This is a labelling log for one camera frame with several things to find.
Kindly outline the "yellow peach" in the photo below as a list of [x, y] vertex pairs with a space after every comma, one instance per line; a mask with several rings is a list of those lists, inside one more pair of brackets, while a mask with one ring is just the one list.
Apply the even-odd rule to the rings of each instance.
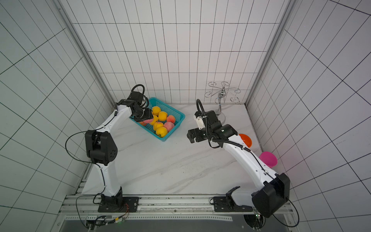
[[154, 107], [152, 108], [152, 114], [153, 114], [153, 115], [158, 116], [158, 114], [159, 114], [160, 112], [161, 112], [160, 107], [158, 107], [158, 106], [154, 106]]
[[153, 130], [156, 131], [158, 128], [163, 127], [163, 126], [164, 126], [164, 124], [162, 122], [157, 121], [153, 125]]
[[158, 113], [158, 120], [161, 122], [167, 121], [168, 114], [164, 111]]
[[156, 135], [160, 138], [164, 138], [167, 134], [168, 134], [168, 130], [164, 126], [156, 129]]
[[156, 115], [153, 115], [153, 118], [151, 119], [149, 124], [153, 126], [156, 122], [158, 122], [158, 117]]

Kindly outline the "yellow peach top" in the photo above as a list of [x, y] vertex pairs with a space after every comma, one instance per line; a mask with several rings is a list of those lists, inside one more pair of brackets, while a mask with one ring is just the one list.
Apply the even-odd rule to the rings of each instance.
[[167, 121], [168, 114], [164, 111], [158, 113], [158, 120], [161, 122]]

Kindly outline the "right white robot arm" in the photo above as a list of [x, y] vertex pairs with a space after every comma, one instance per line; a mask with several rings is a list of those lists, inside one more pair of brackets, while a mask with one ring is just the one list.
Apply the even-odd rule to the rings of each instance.
[[218, 148], [226, 150], [236, 159], [254, 183], [252, 188], [233, 190], [233, 203], [237, 206], [254, 207], [262, 216], [269, 218], [288, 202], [289, 177], [284, 173], [277, 174], [266, 165], [231, 125], [222, 125], [214, 111], [204, 113], [198, 110], [194, 119], [198, 126], [188, 131], [190, 142], [217, 143]]

